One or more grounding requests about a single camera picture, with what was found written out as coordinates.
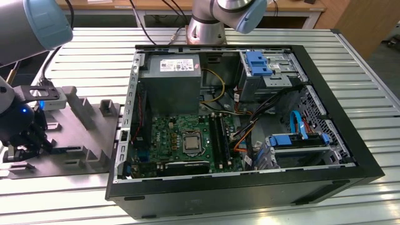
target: blue led light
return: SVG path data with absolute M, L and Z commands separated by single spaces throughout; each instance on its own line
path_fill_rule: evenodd
M 44 101 L 38 101 L 38 106 L 40 106 L 40 109 L 44 108 Z

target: aluminum slotted table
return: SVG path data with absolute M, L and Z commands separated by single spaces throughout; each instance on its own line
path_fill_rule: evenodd
M 148 28 L 169 42 L 174 28 Z M 124 104 L 134 45 L 150 44 L 138 28 L 76 28 L 46 71 L 56 86 L 77 87 L 92 104 Z M 400 219 L 400 102 L 341 34 L 330 30 L 226 29 L 228 44 L 304 45 L 385 176 L 314 205 L 156 219 L 160 224 L 394 224 Z M 184 30 L 176 44 L 185 44 Z M 104 200 L 108 174 L 0 180 L 0 224 L 129 224 Z

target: robotic arm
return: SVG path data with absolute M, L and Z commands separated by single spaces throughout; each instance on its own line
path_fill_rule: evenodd
M 72 30 L 54 0 L 0 0 L 0 67 L 72 40 Z M 40 91 L 33 96 L 30 91 Z M 28 102 L 57 100 L 52 86 L 12 88 L 0 77 L 0 141 L 8 151 L 2 162 L 18 162 L 50 152 L 44 131 L 46 122 L 40 106 Z
M 265 9 L 266 0 L 194 0 L 188 44 L 224 44 L 224 24 L 242 34 L 249 33 L 258 25 Z

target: ram slot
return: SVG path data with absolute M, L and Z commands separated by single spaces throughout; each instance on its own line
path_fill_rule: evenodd
M 220 138 L 220 143 L 221 143 L 221 154 L 222 154 L 222 162 L 224 166 L 230 166 L 230 154 L 229 154 L 229 142 L 228 142 L 228 136 L 225 133 L 225 123 L 224 123 L 224 118 L 218 116 L 216 118 L 217 125 L 218 125 L 218 138 Z
M 213 116 L 209 116 L 208 124 L 209 124 L 209 138 L 212 144 L 212 154 L 213 154 L 213 163 L 214 168 L 222 169 L 222 154 L 221 154 L 221 142 L 218 139 L 220 127 L 217 125 L 217 119 Z

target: blue cable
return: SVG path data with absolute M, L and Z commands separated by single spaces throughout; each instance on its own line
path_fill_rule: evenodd
M 298 126 L 300 133 L 301 133 L 301 135 L 302 135 L 302 138 L 304 138 L 304 139 L 308 139 L 306 132 L 305 132 L 305 125 L 304 125 L 304 122 L 302 122 L 302 120 L 301 120 L 300 112 L 298 112 L 297 110 L 293 110 L 293 111 L 289 113 L 289 130 L 290 130 L 292 133 L 296 132 L 296 127 L 294 127 L 294 117 L 296 117 L 297 126 Z

